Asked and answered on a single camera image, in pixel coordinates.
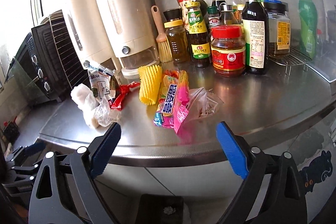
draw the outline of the wooden brush handle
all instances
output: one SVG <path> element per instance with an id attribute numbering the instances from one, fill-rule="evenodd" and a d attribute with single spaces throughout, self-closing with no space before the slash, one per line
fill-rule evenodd
<path id="1" fill-rule="evenodd" d="M 157 28 L 157 31 L 159 33 L 159 36 L 162 34 L 165 34 L 165 29 L 163 28 L 162 18 L 160 14 L 159 7 L 156 5 L 152 6 L 151 8 L 153 19 Z"/>

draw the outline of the black cat sticker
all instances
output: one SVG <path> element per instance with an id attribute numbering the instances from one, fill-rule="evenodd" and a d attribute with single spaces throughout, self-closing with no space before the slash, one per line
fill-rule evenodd
<path id="1" fill-rule="evenodd" d="M 333 173 L 330 151 L 325 152 L 323 150 L 321 156 L 313 159 L 309 166 L 304 167 L 299 173 L 304 182 L 305 194 L 313 192 L 316 183 L 325 181 Z"/>

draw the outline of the green soda bottle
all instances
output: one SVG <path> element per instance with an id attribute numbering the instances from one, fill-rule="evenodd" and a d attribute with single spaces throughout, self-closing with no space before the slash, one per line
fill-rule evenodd
<path id="1" fill-rule="evenodd" d="M 300 46 L 303 53 L 314 58 L 316 53 L 317 10 L 312 0 L 299 0 L 301 21 Z"/>

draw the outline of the dish rack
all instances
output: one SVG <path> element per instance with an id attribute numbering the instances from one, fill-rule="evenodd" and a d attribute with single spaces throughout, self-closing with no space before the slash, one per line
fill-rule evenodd
<path id="1" fill-rule="evenodd" d="M 270 57 L 270 60 L 277 63 L 278 65 L 286 66 L 285 73 L 288 76 L 291 74 L 292 66 L 303 65 L 303 70 L 307 71 L 308 64 L 312 62 L 312 59 L 310 57 L 304 55 L 303 53 L 294 48 L 290 49 L 289 55 L 284 56 L 283 58 L 280 59 Z"/>
<path id="2" fill-rule="evenodd" d="M 62 64 L 67 81 L 73 89 L 87 78 L 87 71 L 83 69 L 75 48 L 72 44 L 67 26 L 61 10 L 49 15 L 52 37 Z"/>

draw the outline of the blue gripper pad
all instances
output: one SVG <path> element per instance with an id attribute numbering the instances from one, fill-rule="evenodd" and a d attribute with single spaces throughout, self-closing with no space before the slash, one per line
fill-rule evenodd
<path id="1" fill-rule="evenodd" d="M 45 143 L 44 142 L 39 142 L 39 143 L 34 143 L 31 146 L 28 146 L 25 148 L 25 156 L 29 157 L 37 152 L 40 152 L 45 149 Z"/>
<path id="2" fill-rule="evenodd" d="M 248 175 L 247 159 L 234 139 L 233 133 L 226 123 L 220 122 L 216 128 L 216 136 L 232 169 L 236 175 L 246 179 Z"/>
<path id="3" fill-rule="evenodd" d="M 121 127 L 118 123 L 115 123 L 115 126 L 110 130 L 91 158 L 91 169 L 89 173 L 92 179 L 95 179 L 104 172 L 120 138 Z"/>

